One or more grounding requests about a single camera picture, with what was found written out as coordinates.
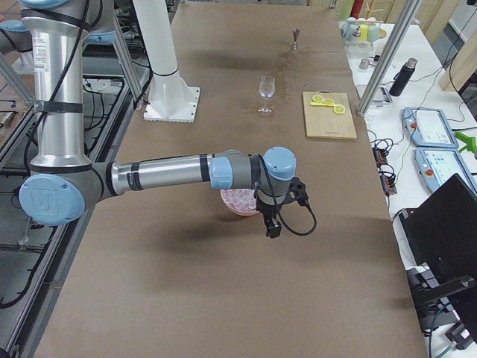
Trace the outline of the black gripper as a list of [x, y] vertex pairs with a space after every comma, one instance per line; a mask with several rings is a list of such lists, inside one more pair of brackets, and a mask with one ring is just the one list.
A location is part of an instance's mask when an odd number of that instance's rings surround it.
[[306, 185], [298, 177], [285, 181], [273, 177], [263, 180], [256, 192], [256, 209], [263, 215], [267, 237], [280, 236], [282, 225], [277, 221], [278, 213], [283, 205], [295, 201], [302, 207], [308, 205]]

